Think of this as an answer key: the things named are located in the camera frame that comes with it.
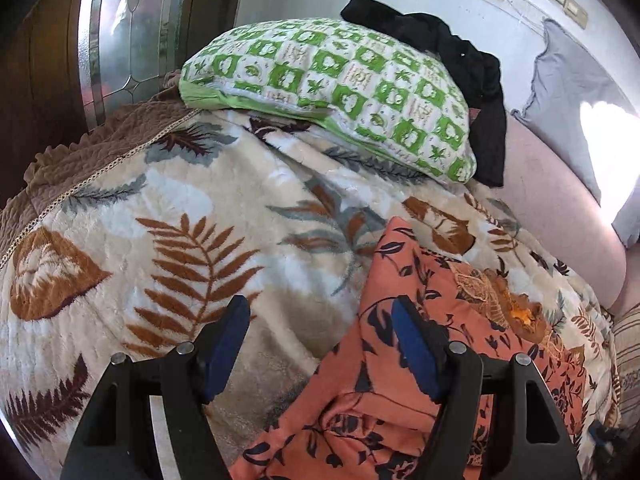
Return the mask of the orange black floral garment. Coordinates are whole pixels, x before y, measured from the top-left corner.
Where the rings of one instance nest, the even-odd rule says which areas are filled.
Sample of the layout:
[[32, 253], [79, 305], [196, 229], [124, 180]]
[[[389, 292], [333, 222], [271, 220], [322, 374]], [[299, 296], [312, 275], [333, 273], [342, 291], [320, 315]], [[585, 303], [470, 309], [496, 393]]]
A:
[[582, 433], [586, 372], [540, 304], [511, 292], [499, 272], [421, 247], [409, 223], [388, 222], [363, 287], [356, 321], [293, 404], [231, 468], [235, 479], [405, 479], [437, 415], [416, 384], [392, 322], [406, 296], [427, 320], [476, 352], [505, 360], [528, 354], [568, 434]]

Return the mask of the striped beige pillow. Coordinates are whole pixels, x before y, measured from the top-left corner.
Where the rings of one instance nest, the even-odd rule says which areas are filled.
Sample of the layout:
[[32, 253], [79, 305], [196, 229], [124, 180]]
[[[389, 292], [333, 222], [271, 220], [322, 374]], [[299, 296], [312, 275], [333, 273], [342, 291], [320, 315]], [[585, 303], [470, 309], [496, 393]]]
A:
[[633, 427], [639, 421], [640, 312], [635, 306], [614, 323], [617, 371], [620, 375], [620, 423]]

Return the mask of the cream leaf print blanket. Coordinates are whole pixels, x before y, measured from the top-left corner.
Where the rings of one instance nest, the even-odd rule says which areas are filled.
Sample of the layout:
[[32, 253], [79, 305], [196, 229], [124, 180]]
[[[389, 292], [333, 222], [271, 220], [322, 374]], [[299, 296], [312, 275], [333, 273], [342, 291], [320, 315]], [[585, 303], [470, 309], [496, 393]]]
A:
[[501, 273], [540, 304], [586, 372], [570, 435], [594, 475], [594, 422], [620, 419], [611, 325], [592, 288], [478, 183], [377, 170], [302, 122], [189, 112], [58, 196], [1, 252], [1, 411], [25, 460], [60, 476], [110, 357], [158, 358], [235, 295], [252, 320], [205, 410], [230, 465], [302, 393], [355, 323], [388, 222], [419, 245]]

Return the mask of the pink quilted headboard cushion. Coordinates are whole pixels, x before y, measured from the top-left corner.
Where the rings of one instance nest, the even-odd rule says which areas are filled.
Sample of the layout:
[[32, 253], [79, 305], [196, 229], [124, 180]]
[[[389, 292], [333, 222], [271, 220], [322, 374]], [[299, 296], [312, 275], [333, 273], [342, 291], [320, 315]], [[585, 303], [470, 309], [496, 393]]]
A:
[[504, 183], [492, 192], [552, 256], [623, 316], [639, 304], [639, 247], [626, 248], [582, 181], [538, 136], [506, 120]]

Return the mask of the brown quilted bedspread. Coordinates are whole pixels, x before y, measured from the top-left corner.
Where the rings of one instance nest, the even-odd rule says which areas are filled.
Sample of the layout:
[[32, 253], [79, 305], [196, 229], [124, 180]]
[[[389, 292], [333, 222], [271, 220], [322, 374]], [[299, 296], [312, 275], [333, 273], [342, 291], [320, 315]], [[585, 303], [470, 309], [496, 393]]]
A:
[[24, 174], [21, 191], [1, 205], [1, 251], [7, 252], [29, 223], [74, 186], [175, 125], [189, 113], [178, 90], [180, 70], [165, 75], [149, 101], [124, 105], [106, 122], [70, 145], [49, 146]]

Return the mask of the grey blue pillow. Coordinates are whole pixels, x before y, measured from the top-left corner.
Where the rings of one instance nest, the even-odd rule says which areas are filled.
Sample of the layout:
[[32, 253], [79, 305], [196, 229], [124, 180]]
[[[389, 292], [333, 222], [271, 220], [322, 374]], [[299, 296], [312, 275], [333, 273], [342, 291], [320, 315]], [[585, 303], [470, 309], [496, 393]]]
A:
[[532, 92], [512, 115], [555, 152], [620, 241], [639, 241], [639, 114], [608, 72], [551, 18]]

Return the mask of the green white patterned pillow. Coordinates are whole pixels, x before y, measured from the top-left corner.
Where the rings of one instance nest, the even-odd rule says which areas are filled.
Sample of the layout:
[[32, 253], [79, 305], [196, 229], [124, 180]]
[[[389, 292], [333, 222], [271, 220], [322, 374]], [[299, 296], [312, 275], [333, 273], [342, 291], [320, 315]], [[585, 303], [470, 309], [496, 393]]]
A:
[[442, 183], [477, 162], [469, 107], [434, 56], [336, 18], [245, 24], [182, 66], [187, 106], [306, 120], [345, 142]]

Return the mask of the stained glass door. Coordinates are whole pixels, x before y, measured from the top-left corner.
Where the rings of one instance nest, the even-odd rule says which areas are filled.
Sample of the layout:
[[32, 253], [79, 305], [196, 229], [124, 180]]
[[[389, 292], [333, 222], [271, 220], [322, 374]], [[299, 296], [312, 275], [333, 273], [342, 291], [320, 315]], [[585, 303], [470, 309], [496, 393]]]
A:
[[183, 0], [80, 0], [78, 70], [89, 129], [160, 91], [177, 68]]

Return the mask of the gold wall switch plate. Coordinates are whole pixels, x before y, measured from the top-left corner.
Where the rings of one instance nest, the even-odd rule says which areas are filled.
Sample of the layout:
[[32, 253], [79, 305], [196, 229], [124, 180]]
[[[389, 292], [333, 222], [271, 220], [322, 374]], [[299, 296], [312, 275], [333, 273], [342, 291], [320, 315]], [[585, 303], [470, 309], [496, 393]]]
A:
[[551, 0], [560, 6], [563, 13], [574, 21], [580, 28], [586, 29], [588, 25], [588, 13], [575, 0]]

